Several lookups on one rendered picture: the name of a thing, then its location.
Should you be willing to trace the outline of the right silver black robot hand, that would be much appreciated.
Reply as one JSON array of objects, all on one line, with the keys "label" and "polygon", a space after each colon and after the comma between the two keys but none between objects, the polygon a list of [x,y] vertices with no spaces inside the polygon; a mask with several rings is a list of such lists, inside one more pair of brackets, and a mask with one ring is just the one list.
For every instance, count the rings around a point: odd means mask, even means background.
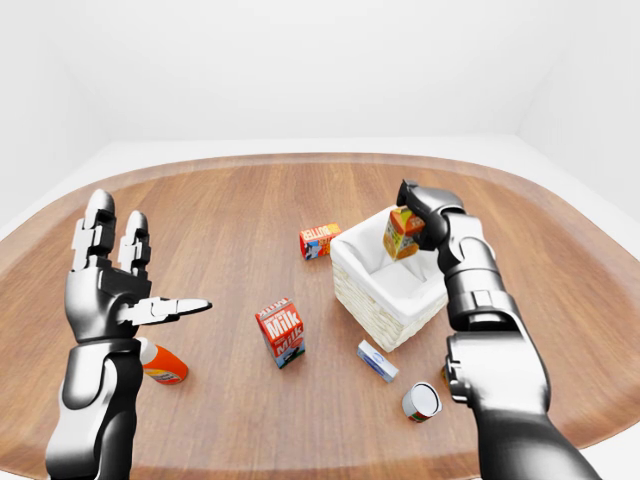
[{"label": "right silver black robot hand", "polygon": [[445,239],[449,232],[446,212],[465,214],[462,200],[454,193],[421,187],[412,180],[402,181],[396,204],[406,206],[425,223],[421,232],[412,236],[421,250],[433,251]]}]

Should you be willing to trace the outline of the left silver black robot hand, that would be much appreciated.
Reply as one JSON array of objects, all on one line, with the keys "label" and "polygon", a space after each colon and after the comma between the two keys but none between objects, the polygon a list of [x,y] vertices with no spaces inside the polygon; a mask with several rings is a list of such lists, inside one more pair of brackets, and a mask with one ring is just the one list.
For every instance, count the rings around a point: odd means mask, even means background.
[{"label": "left silver black robot hand", "polygon": [[113,197],[98,189],[76,224],[74,259],[65,287],[65,312],[77,342],[131,338],[140,325],[172,322],[212,307],[205,299],[150,295],[148,222],[137,210],[129,216],[121,238],[120,266],[114,267],[108,255],[114,247],[115,227]]}]

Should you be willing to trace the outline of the orange juice carton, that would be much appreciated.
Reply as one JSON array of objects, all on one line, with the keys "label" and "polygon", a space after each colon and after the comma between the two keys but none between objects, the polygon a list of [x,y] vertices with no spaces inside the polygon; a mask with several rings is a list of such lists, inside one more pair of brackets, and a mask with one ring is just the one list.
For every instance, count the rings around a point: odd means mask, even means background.
[{"label": "orange juice carton", "polygon": [[409,257],[419,250],[414,236],[420,234],[424,226],[425,222],[406,206],[390,211],[383,245],[392,260]]}]

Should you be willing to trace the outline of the white woven basket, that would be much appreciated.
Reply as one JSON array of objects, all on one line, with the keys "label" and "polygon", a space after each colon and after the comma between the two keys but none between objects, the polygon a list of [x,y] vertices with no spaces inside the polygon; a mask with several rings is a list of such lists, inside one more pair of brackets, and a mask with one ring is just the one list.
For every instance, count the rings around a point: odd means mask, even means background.
[{"label": "white woven basket", "polygon": [[448,302],[437,254],[420,251],[394,261],[383,246],[390,208],[330,243],[336,298],[373,340],[391,352]]}]

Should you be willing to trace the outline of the orange bottle with white cap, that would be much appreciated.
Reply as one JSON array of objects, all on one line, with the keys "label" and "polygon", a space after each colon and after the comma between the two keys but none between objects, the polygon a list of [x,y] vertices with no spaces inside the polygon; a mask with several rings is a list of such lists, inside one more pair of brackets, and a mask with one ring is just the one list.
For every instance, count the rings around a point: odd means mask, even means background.
[{"label": "orange bottle with white cap", "polygon": [[187,374],[187,365],[169,350],[138,337],[140,342],[140,361],[144,372],[155,381],[165,385],[182,382]]}]

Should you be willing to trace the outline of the red butter box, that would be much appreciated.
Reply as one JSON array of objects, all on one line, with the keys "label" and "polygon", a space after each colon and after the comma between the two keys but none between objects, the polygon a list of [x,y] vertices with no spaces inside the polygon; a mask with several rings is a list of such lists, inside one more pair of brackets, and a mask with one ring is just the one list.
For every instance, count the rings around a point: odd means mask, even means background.
[{"label": "red butter box", "polygon": [[328,255],[330,242],[341,233],[337,223],[329,223],[299,232],[300,249],[305,260]]}]

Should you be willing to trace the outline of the small white blue box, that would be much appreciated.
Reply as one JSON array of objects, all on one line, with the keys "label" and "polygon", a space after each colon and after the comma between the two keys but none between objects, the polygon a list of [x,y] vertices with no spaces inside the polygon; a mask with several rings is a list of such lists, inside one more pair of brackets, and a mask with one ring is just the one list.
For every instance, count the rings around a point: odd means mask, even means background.
[{"label": "small white blue box", "polygon": [[390,383],[395,379],[398,369],[366,340],[362,340],[359,343],[357,355],[387,383]]}]

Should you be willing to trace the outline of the red milk carton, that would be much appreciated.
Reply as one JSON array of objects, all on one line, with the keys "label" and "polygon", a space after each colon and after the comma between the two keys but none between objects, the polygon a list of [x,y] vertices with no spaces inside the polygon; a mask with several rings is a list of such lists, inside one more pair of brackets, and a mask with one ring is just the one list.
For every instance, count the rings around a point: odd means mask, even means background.
[{"label": "red milk carton", "polygon": [[282,298],[255,314],[263,339],[279,368],[305,352],[304,326],[289,298]]}]

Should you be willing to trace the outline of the tin can with white lid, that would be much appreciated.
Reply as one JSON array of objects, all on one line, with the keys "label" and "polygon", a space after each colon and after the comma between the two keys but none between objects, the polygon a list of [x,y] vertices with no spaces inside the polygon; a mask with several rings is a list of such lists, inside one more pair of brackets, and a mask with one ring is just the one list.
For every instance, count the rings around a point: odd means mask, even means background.
[{"label": "tin can with white lid", "polygon": [[407,418],[422,423],[442,410],[442,402],[432,385],[418,382],[404,395],[402,408]]}]

